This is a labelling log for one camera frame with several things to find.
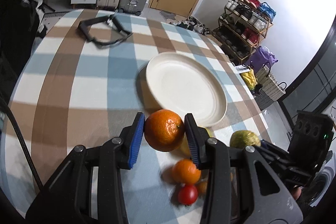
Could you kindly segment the brown longan fruit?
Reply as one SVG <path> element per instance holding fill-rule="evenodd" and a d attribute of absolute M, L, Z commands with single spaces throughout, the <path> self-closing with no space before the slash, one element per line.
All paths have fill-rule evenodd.
<path fill-rule="evenodd" d="M 201 181 L 197 184 L 198 195 L 204 196 L 207 192 L 207 181 Z"/>

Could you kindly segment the purple bag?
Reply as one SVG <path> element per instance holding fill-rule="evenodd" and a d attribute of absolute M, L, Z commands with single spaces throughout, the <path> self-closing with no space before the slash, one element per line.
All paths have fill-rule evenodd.
<path fill-rule="evenodd" d="M 278 59 L 276 59 L 275 55 L 267 47 L 258 46 L 245 64 L 251 66 L 254 71 L 257 72 L 263 65 L 269 64 L 271 68 L 277 62 Z"/>

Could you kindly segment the checkered tablecloth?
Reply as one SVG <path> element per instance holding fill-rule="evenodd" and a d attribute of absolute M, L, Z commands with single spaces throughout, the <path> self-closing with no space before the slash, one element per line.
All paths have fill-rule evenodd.
<path fill-rule="evenodd" d="M 269 138 L 269 124 L 243 80 L 210 38 L 158 21 L 119 14 L 133 32 L 126 42 L 98 49 L 84 42 L 79 22 L 112 12 L 75 10 L 65 14 L 30 57 L 12 92 L 9 106 L 21 129 L 43 184 L 77 144 L 96 147 L 131 125 L 137 112 L 160 109 L 148 89 L 147 63 L 159 53 L 176 52 L 207 67 L 221 82 L 228 107 L 211 131 L 226 145 L 236 130 Z M 25 215 L 38 188 L 17 136 L 6 119 L 1 136 L 1 188 Z M 179 206 L 171 199 L 177 187 L 169 167 L 179 150 L 159 152 L 146 140 L 132 170 L 122 170 L 129 223 L 199 223 L 203 200 Z"/>

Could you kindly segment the large orange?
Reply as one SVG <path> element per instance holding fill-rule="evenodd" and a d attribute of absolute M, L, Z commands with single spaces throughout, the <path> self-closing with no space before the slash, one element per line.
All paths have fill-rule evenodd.
<path fill-rule="evenodd" d="M 201 171 L 190 159 L 178 161 L 171 169 L 171 176 L 180 184 L 196 184 L 201 178 Z"/>

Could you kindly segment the large yellow-green guava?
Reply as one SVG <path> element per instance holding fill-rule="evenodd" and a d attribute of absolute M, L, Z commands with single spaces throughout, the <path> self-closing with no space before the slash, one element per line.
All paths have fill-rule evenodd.
<path fill-rule="evenodd" d="M 214 137 L 214 133 L 209 129 L 209 128 L 205 128 L 206 132 L 208 133 L 209 137 Z M 189 149 L 189 145 L 188 145 L 188 141 L 187 141 L 187 136 L 186 134 L 184 135 L 183 141 L 179 147 L 179 149 L 181 150 L 181 152 L 188 158 L 191 157 L 190 154 L 190 149 Z"/>

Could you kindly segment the red tomato with stem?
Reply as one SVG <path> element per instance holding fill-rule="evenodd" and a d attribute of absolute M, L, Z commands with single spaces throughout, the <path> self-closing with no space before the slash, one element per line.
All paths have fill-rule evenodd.
<path fill-rule="evenodd" d="M 178 192 L 178 202 L 185 206 L 190 206 L 198 199 L 197 187 L 190 184 L 185 184 Z"/>

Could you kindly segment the woven basket bag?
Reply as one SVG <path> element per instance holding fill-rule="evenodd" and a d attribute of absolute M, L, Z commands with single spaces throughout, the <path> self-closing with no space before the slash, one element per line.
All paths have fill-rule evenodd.
<path fill-rule="evenodd" d="M 276 80 L 271 72 L 270 62 L 266 62 L 262 65 L 256 73 L 256 79 L 257 82 L 262 85 L 262 90 L 273 101 L 277 101 L 286 93 L 286 82 L 279 83 Z"/>

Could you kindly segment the wooden shoe rack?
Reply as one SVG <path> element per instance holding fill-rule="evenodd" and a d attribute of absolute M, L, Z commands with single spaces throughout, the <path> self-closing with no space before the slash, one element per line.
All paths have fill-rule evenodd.
<path fill-rule="evenodd" d="M 258 0 L 228 0 L 213 37 L 236 65 L 244 64 L 267 37 L 276 11 Z"/>

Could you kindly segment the black phone holder frame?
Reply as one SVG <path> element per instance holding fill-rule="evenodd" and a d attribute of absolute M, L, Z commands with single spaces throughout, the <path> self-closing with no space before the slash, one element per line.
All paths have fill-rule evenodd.
<path fill-rule="evenodd" d="M 123 27 L 115 15 L 82 20 L 77 29 L 86 42 L 94 43 L 98 48 L 108 48 L 120 44 L 127 41 L 133 34 Z"/>

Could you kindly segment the cream round plate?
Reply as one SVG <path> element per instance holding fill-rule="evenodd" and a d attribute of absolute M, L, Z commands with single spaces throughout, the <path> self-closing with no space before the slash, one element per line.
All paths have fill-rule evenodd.
<path fill-rule="evenodd" d="M 191 113 L 199 126 L 221 122 L 227 98 L 219 80 L 200 62 L 174 52 L 160 53 L 146 66 L 147 86 L 163 108 L 181 118 Z"/>

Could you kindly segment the small yellow-green guava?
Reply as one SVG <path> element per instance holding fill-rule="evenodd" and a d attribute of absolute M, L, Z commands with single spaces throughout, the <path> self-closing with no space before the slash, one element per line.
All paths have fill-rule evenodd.
<path fill-rule="evenodd" d="M 230 138 L 230 147 L 243 149 L 246 146 L 259 146 L 261 141 L 258 136 L 249 130 L 239 130 L 232 134 Z"/>

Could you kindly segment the small orange tangerine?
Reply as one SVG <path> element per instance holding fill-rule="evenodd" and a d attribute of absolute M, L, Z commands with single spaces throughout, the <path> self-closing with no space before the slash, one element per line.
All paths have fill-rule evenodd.
<path fill-rule="evenodd" d="M 171 110 L 161 109 L 152 113 L 146 120 L 144 135 L 148 144 L 155 150 L 170 152 L 180 147 L 185 135 L 181 117 Z"/>

